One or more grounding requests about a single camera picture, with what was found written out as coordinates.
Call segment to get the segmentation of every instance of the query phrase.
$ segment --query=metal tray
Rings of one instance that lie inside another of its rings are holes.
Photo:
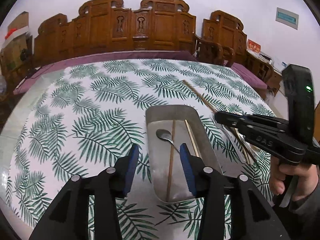
[[[210,166],[222,174],[221,167],[212,149],[207,133],[202,125],[197,111],[186,105],[151,106],[146,110],[148,137],[148,153],[153,187],[157,197],[168,203],[176,203],[194,198],[188,190],[183,173],[179,153],[173,152],[171,189],[168,200],[167,183],[170,163],[171,144],[156,136],[157,129],[166,129],[172,133],[173,120],[175,124],[174,145],[180,149],[186,143],[191,155],[195,155],[190,136],[184,120],[187,120],[195,140],[199,156],[206,166]]]

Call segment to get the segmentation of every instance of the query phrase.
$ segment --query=person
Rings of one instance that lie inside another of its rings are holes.
[[[284,193],[286,175],[298,175],[297,188],[287,208],[273,207],[292,240],[320,239],[320,185],[316,165],[280,164],[271,156],[269,186],[273,201]]]

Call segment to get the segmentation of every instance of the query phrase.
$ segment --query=silver screw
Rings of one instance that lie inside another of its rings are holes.
[[[115,167],[109,167],[109,168],[106,169],[106,172],[110,173],[110,174],[111,173],[115,173],[116,172],[116,168]]]
[[[79,175],[73,175],[72,177],[71,177],[71,180],[72,181],[78,181],[80,179],[80,176]]]
[[[213,168],[211,168],[211,167],[209,167],[209,166],[206,166],[206,167],[203,168],[203,171],[204,171],[205,173],[211,173],[211,172],[213,172]]]
[[[247,181],[248,180],[248,176],[247,175],[244,175],[244,174],[241,174],[239,176],[239,179],[242,180],[242,181]]]

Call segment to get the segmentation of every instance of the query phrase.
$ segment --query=leaf-patterned tablecloth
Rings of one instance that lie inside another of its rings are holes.
[[[68,67],[50,85],[29,115],[11,161],[6,200],[34,227],[52,199],[73,175],[94,176],[140,145],[132,190],[118,200],[124,239],[196,239],[202,199],[166,205],[151,184],[145,110],[153,105],[185,104],[201,118],[223,172],[245,173],[270,201],[270,155],[259,151],[259,165],[241,164],[211,112],[182,83],[189,81],[219,110],[274,116],[229,68],[189,61],[133,59]],[[94,198],[90,197],[89,236],[94,238]],[[225,236],[231,230],[230,198],[225,196]]]

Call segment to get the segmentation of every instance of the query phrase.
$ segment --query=fork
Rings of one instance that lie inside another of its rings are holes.
[[[214,123],[214,125],[220,129],[224,134],[225,136],[230,140],[231,144],[233,145],[233,147],[235,148],[236,150],[236,153],[238,155],[238,158],[240,160],[241,163],[246,163],[246,159],[244,158],[243,154],[241,153],[241,151],[239,150],[238,146],[236,145],[236,143],[232,140],[230,134],[228,133],[227,130],[225,130],[225,128],[223,127],[222,124],[220,123],[217,123],[216,120],[214,119],[214,114],[211,112],[211,118],[212,118],[212,122]]]

